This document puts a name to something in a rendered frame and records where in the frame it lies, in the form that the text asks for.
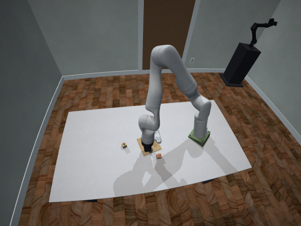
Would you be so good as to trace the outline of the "tan flat mat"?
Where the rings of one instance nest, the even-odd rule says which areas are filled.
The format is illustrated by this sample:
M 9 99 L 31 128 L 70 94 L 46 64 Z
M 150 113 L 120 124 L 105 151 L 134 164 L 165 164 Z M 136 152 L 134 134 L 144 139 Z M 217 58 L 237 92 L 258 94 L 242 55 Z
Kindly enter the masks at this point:
M 144 147 L 143 147 L 143 145 L 141 143 L 141 138 L 138 138 L 137 142 L 138 142 L 138 144 L 140 146 L 140 149 L 141 149 L 141 151 L 142 151 L 142 153 L 143 153 L 144 156 L 150 154 L 149 152 L 145 152 L 144 151 Z M 160 144 L 158 144 L 156 141 L 153 142 L 152 148 L 153 148 L 152 152 L 155 152 L 155 151 L 158 151 L 158 150 L 162 149 L 161 146 L 160 146 Z

